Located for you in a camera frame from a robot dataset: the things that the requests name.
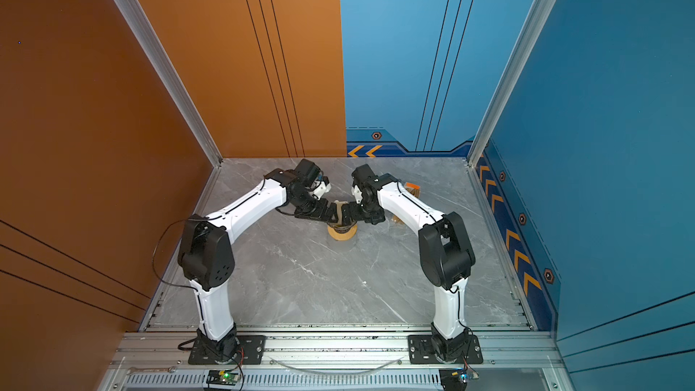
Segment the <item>wooden ring dripper stand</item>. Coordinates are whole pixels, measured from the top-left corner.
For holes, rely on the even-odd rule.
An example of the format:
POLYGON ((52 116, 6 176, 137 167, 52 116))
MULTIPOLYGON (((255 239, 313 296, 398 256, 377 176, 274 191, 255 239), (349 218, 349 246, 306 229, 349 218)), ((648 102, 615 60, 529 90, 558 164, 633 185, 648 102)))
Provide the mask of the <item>wooden ring dripper stand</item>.
POLYGON ((352 226, 328 226, 329 236, 338 241, 346 242, 353 238, 358 231, 358 226, 353 224, 352 226))

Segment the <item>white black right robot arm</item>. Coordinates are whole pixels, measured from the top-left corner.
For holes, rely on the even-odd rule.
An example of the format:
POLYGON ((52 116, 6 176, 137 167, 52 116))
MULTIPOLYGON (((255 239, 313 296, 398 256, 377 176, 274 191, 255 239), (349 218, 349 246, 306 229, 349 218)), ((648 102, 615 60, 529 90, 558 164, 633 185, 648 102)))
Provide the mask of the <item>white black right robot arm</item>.
POLYGON ((355 221, 379 224, 389 212, 417 234, 421 269, 434 286, 434 351, 445 362, 456 360, 473 337, 464 300, 476 257, 462 217, 434 209, 397 178, 379 176, 368 165, 356 168, 352 179, 356 200, 350 204, 350 216, 355 221))

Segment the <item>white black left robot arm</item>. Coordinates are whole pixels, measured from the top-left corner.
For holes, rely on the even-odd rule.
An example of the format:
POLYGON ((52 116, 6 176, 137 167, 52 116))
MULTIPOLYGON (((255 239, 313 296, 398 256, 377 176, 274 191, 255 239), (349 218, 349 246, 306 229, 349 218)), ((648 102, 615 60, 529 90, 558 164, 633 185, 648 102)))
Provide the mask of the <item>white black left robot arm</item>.
POLYGON ((329 209, 323 196, 329 179, 312 161, 296 168, 276 168, 251 191, 208 215, 192 215, 184 223, 177 262, 195 295, 199 315, 197 342, 219 362, 237 351, 235 320, 229 306, 227 283, 235 269, 233 243, 266 214, 292 205, 294 217, 326 222, 329 209))

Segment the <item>green circuit board right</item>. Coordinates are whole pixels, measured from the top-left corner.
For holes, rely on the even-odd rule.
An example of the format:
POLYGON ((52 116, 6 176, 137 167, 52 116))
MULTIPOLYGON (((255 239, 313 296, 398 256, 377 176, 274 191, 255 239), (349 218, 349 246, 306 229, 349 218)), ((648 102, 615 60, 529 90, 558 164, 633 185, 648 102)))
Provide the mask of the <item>green circuit board right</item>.
POLYGON ((476 372, 463 369, 440 369, 439 376, 443 391, 465 391, 472 381, 480 377, 476 372))

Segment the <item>green circuit board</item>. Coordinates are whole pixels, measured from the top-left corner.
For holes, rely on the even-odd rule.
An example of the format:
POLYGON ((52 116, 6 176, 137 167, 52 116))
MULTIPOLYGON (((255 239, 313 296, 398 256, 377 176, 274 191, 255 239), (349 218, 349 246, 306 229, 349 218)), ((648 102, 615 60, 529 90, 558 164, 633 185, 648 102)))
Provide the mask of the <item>green circuit board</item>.
POLYGON ((241 390, 244 387, 244 374, 239 370, 214 370, 207 373, 206 388, 213 390, 241 390))
POLYGON ((480 377, 476 372, 463 369, 440 369, 439 376, 443 391, 465 391, 472 381, 480 377))

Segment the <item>green circuit board left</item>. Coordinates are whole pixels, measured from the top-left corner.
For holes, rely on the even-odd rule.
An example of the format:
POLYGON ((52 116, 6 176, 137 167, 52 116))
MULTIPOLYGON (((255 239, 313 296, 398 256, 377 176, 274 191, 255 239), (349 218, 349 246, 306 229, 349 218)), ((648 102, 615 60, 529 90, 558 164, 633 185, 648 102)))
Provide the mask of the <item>green circuit board left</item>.
POLYGON ((244 374, 239 370, 214 370, 207 373, 206 388, 213 390, 241 390, 244 387, 244 374))

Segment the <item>aluminium front rail frame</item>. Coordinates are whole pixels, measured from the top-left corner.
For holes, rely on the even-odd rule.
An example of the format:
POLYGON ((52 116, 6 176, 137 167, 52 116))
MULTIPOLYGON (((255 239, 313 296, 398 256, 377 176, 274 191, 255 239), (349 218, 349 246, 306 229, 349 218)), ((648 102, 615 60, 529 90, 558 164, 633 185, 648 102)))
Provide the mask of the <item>aluminium front rail frame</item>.
POLYGON ((255 366, 189 365, 193 333, 156 329, 128 333, 101 380, 103 390, 213 390, 208 371, 239 370, 241 390, 443 390, 440 369, 476 372, 466 390, 570 390, 572 383, 554 340, 520 327, 473 329, 481 365, 411 364, 409 335, 429 335, 408 325, 242 326, 238 335, 264 335, 255 366))

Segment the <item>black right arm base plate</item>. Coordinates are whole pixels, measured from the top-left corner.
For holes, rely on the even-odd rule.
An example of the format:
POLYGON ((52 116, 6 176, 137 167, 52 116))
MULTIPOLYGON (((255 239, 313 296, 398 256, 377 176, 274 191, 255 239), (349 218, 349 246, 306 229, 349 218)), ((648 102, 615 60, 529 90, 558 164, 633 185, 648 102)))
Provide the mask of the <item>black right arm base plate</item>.
POLYGON ((472 333, 463 333, 451 340, 439 335, 414 334, 407 337, 407 345, 410 363, 415 365, 481 365, 484 362, 481 344, 472 333))

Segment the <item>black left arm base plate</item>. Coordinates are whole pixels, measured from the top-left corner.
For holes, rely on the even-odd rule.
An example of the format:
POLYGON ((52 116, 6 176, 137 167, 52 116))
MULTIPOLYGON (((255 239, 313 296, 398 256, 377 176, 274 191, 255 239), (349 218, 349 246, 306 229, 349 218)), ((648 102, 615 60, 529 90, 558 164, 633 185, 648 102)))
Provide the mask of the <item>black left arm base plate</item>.
POLYGON ((264 335, 232 335, 220 341, 210 340, 202 333, 195 337, 189 365, 230 365, 242 367, 262 363, 266 345, 264 335))

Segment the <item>aluminium right corner post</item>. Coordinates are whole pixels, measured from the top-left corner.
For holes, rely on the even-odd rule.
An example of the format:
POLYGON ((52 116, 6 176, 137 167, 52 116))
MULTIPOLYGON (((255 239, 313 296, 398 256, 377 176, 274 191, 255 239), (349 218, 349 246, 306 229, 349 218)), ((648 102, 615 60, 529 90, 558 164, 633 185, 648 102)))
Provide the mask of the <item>aluminium right corner post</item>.
POLYGON ((556 3, 533 0, 466 158, 470 168, 475 168, 483 155, 556 3))

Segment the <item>aluminium corner post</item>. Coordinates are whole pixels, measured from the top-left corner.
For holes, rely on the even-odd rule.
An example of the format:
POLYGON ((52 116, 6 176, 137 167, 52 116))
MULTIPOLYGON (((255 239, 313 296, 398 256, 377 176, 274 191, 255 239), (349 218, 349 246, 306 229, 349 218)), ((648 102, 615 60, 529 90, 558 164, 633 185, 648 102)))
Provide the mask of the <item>aluminium corner post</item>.
POLYGON ((470 168, 475 168, 483 155, 556 3, 533 0, 466 158, 470 168))
POLYGON ((193 102, 186 86, 150 23, 139 0, 113 0, 124 17, 130 31, 137 39, 142 51, 177 106, 188 128, 214 168, 220 168, 223 156, 202 116, 193 102))

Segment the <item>aluminium left corner post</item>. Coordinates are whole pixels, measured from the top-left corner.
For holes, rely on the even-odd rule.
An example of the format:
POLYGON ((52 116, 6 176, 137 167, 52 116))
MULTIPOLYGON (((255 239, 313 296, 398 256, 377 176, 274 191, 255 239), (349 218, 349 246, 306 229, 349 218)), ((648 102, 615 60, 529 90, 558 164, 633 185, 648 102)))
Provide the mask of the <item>aluminium left corner post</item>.
POLYGON ((214 168, 220 168, 223 156, 202 116, 193 102, 186 86, 150 23, 139 0, 113 0, 124 17, 130 31, 137 39, 142 51, 177 106, 188 128, 214 168))

